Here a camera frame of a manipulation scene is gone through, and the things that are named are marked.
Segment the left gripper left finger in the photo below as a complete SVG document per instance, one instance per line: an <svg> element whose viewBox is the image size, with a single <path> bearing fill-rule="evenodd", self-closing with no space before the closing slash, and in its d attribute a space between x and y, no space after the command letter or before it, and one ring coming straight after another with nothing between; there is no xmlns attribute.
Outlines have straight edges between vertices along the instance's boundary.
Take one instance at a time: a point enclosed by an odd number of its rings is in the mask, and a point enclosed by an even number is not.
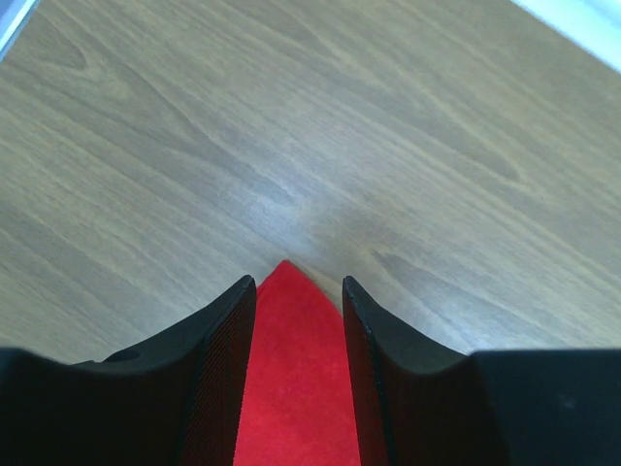
<svg viewBox="0 0 621 466"><path fill-rule="evenodd" d="M243 277L102 361L1 351L5 465L230 465L256 311Z"/></svg>

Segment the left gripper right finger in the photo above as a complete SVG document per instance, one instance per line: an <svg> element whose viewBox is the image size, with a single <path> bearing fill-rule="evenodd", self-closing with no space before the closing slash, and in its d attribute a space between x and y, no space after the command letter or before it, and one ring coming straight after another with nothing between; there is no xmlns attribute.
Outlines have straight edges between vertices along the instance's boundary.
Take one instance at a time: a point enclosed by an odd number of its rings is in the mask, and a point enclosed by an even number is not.
<svg viewBox="0 0 621 466"><path fill-rule="evenodd" d="M463 354L343 280L343 324L365 465L616 465L618 349Z"/></svg>

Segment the bright red t shirt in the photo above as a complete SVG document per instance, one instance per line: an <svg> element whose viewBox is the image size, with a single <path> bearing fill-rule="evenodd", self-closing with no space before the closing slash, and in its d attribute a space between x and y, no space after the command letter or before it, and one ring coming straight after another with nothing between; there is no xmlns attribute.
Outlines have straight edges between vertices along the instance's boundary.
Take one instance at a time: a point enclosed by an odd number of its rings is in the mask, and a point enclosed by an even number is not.
<svg viewBox="0 0 621 466"><path fill-rule="evenodd" d="M343 318L288 260L258 287L234 462L360 462Z"/></svg>

